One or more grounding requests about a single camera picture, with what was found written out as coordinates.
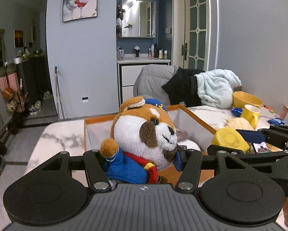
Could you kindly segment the grey walking stick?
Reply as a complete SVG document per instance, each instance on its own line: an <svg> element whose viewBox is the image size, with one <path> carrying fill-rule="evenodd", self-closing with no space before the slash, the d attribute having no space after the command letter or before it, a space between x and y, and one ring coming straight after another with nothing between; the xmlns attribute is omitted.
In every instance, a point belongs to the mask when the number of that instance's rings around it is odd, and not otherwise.
<svg viewBox="0 0 288 231"><path fill-rule="evenodd" d="M57 66L54 67L54 76L55 76L55 95L56 95L57 114L58 114L59 119L65 119L65 114L63 111L63 104L62 104L60 89L59 89Z"/></svg>

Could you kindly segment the grey padded jacket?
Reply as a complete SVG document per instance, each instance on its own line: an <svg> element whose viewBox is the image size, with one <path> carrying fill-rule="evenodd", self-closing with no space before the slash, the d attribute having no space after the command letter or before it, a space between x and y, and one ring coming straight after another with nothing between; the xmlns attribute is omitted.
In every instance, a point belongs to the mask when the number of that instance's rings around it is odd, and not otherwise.
<svg viewBox="0 0 288 231"><path fill-rule="evenodd" d="M145 65L134 83L133 96L157 99L165 106L170 105L169 97L162 86L174 76L178 68L171 65Z"/></svg>

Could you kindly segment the yellow mug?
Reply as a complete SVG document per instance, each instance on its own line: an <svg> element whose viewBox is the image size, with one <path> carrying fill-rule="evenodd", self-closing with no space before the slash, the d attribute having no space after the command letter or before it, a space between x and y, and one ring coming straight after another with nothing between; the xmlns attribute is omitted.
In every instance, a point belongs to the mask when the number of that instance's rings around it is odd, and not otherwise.
<svg viewBox="0 0 288 231"><path fill-rule="evenodd" d="M250 126L255 129L259 121L260 110L253 105L246 104L240 117L247 120L250 123Z"/></svg>

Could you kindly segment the white glass panel door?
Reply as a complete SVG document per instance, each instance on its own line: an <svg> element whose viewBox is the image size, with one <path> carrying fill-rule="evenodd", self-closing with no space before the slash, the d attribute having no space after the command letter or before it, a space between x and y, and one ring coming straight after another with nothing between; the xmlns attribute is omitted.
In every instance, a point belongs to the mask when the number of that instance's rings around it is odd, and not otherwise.
<svg viewBox="0 0 288 231"><path fill-rule="evenodd" d="M173 65L216 69L219 43L218 0L172 0Z"/></svg>

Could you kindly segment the wine glass wall picture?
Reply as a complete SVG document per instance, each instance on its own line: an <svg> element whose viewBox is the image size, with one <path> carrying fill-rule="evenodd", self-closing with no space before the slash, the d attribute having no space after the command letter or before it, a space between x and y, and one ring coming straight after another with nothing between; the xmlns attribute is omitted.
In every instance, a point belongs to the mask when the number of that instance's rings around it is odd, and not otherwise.
<svg viewBox="0 0 288 231"><path fill-rule="evenodd" d="M63 22L98 16L98 0L63 0Z"/></svg>

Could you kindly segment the light blue fleece blanket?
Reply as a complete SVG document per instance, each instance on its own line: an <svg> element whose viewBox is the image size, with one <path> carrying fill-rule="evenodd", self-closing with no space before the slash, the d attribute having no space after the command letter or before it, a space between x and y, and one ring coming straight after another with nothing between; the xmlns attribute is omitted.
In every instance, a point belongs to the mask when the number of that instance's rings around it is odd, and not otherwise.
<svg viewBox="0 0 288 231"><path fill-rule="evenodd" d="M231 70L214 69L195 75L197 95L202 105L229 109L233 103L233 92L241 89L239 77Z"/></svg>

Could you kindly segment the cream plush toy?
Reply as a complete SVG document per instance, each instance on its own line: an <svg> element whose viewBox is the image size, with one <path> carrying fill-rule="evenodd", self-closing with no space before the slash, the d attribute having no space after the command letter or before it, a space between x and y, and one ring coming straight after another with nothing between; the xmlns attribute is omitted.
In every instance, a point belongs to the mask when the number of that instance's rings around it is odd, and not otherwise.
<svg viewBox="0 0 288 231"><path fill-rule="evenodd" d="M251 126L251 124L248 122L248 120L236 117L226 120L226 126L229 128L232 128L234 130L240 129L240 130L250 130L254 131L255 129Z"/></svg>

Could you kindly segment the black garment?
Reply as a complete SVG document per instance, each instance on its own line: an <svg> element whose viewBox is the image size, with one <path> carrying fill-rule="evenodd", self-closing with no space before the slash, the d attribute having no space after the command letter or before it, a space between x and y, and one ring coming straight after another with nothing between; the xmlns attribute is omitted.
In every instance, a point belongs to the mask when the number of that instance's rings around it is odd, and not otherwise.
<svg viewBox="0 0 288 231"><path fill-rule="evenodd" d="M195 76L200 73L204 73L204 70L178 68L174 76L162 86L171 105L183 102L186 107L202 105L198 96L197 77Z"/></svg>

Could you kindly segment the blue snack packet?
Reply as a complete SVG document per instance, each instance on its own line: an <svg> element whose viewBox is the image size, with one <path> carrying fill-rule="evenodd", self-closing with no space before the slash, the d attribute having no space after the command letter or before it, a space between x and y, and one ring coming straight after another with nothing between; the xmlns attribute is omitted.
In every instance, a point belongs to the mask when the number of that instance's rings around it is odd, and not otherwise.
<svg viewBox="0 0 288 231"><path fill-rule="evenodd" d="M285 121L283 121L281 118L277 117L277 118L272 118L267 120L267 122L270 125L275 125L275 126L284 126L285 125Z"/></svg>

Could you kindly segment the orange wall picture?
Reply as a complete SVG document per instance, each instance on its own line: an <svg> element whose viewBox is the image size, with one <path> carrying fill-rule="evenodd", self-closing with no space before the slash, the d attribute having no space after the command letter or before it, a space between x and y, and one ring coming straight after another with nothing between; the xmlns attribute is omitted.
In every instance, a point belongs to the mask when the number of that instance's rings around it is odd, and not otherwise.
<svg viewBox="0 0 288 231"><path fill-rule="evenodd" d="M23 31L14 30L14 47L22 48L24 46L23 43Z"/></svg>

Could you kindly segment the wall mirror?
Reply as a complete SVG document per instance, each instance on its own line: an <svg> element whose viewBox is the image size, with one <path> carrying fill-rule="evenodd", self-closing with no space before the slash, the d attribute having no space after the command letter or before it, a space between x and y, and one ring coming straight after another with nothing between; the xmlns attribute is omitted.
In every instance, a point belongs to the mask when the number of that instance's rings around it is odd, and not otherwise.
<svg viewBox="0 0 288 231"><path fill-rule="evenodd" d="M121 38L156 38L156 1L121 0Z"/></svg>

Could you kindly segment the yellow toy object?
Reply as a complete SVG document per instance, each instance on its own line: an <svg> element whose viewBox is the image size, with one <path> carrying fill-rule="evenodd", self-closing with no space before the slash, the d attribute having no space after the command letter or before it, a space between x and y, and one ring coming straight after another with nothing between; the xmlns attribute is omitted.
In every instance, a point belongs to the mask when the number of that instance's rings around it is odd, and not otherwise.
<svg viewBox="0 0 288 231"><path fill-rule="evenodd" d="M249 144L241 134L229 127L218 129L214 134L211 144L241 150L244 153L247 153L250 149Z"/></svg>

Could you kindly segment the plush dog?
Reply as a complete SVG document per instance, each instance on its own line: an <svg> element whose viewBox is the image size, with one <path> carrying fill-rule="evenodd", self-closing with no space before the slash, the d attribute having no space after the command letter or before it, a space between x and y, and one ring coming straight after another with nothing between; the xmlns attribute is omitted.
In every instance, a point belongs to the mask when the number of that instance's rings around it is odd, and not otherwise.
<svg viewBox="0 0 288 231"><path fill-rule="evenodd" d="M137 96L120 106L110 138L100 147L109 180L129 184L167 184L158 174L175 159L177 131L157 99Z"/></svg>

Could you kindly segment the black tall cabinet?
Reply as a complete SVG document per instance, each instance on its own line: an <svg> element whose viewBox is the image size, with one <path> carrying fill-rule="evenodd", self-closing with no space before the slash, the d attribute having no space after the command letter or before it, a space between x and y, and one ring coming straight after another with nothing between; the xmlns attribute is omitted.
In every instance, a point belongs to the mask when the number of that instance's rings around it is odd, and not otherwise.
<svg viewBox="0 0 288 231"><path fill-rule="evenodd" d="M52 92L48 64L44 56L34 57L16 65L22 89L28 96L28 107L42 101L44 93Z"/></svg>

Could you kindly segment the brown football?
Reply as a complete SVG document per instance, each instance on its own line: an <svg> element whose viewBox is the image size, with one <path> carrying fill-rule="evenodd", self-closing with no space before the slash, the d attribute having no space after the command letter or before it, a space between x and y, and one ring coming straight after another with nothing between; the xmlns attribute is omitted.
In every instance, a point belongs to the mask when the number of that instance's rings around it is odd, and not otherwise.
<svg viewBox="0 0 288 231"><path fill-rule="evenodd" d="M13 89L11 87L7 87L6 89L4 89L4 91L2 92L2 96L4 99L6 100L11 100L13 98Z"/></svg>

